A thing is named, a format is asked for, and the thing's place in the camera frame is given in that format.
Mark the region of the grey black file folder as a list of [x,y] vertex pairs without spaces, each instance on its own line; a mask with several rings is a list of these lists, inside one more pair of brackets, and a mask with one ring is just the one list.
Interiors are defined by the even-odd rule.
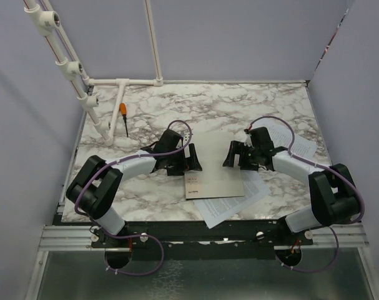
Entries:
[[193,133],[191,143],[201,171],[185,173],[185,198],[209,199],[231,198],[244,195],[244,185],[239,167],[223,167],[230,142],[234,140],[231,132],[212,131]]

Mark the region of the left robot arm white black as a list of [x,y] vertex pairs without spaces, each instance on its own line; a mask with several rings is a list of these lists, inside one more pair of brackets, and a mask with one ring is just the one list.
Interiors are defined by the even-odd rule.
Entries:
[[77,210],[106,230],[106,239],[118,247],[127,240],[126,222],[112,207],[120,183],[165,169],[168,176],[201,171],[195,145],[166,129],[161,138],[135,154],[115,161],[91,156],[70,183],[66,198]]

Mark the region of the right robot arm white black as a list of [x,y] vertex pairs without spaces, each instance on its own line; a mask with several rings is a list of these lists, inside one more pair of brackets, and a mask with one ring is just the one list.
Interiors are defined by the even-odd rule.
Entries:
[[365,211],[348,168],[343,164],[326,166],[292,153],[289,148],[274,146],[266,127],[245,130],[247,140],[231,141],[223,167],[234,167],[239,157],[241,170],[269,171],[286,174],[308,186],[310,205],[279,219],[276,237],[282,244],[291,244],[299,232],[349,224],[352,217],[361,218]]

